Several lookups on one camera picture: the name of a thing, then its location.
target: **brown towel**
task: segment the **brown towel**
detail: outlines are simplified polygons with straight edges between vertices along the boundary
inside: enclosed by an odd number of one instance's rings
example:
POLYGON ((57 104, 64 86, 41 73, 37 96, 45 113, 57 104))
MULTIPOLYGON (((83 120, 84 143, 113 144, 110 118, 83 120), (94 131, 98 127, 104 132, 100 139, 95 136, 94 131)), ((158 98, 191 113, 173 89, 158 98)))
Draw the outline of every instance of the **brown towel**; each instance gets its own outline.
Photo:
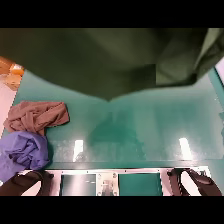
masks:
POLYGON ((12 106, 4 122, 9 132, 30 131, 44 135, 45 127, 53 127, 69 121, 63 102, 28 102, 12 106))

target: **folded cloth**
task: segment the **folded cloth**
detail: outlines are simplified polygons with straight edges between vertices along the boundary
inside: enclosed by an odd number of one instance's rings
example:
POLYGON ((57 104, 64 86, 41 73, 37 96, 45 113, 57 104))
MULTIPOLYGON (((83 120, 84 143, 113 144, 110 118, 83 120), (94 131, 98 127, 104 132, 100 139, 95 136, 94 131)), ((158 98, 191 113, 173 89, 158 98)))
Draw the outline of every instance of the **folded cloth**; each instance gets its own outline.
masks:
POLYGON ((4 122, 9 132, 29 131, 44 135, 44 127, 53 127, 69 121, 63 102, 29 102, 12 106, 4 122))
POLYGON ((0 139, 0 180, 7 181, 16 172, 43 168, 48 160, 45 136, 15 131, 0 139))

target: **green table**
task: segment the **green table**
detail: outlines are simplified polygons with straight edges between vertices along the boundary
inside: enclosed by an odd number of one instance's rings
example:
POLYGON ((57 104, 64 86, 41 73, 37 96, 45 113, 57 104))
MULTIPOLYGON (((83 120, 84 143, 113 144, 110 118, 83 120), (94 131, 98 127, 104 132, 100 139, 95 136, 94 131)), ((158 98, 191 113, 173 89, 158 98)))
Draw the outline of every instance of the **green table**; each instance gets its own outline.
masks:
POLYGON ((215 69, 194 86, 144 90, 110 102, 54 85, 26 71, 22 100, 64 101, 70 123, 47 129, 47 169, 106 169, 208 165, 224 192, 223 86, 215 69), (192 161, 181 150, 188 141, 192 161), (84 148, 73 159, 76 140, 84 148))

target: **dark green cloth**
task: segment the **dark green cloth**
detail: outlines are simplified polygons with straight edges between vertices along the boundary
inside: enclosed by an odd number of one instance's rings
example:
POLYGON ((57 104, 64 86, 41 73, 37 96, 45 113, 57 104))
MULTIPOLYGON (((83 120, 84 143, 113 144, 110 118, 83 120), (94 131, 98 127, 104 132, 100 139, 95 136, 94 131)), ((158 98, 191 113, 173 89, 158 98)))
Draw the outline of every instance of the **dark green cloth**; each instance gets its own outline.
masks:
POLYGON ((222 28, 0 29, 0 51, 50 82, 110 100, 147 88, 193 84, 224 56, 223 32, 222 28))

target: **purple cloth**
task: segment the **purple cloth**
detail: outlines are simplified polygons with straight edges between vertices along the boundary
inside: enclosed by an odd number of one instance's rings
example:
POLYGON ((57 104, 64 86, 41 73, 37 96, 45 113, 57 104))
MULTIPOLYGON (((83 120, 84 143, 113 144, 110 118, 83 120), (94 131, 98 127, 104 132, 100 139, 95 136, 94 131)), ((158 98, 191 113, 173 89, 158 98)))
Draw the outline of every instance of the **purple cloth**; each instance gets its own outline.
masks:
POLYGON ((43 168, 48 160, 47 138, 27 131, 15 131, 0 139, 0 180, 16 172, 43 168))

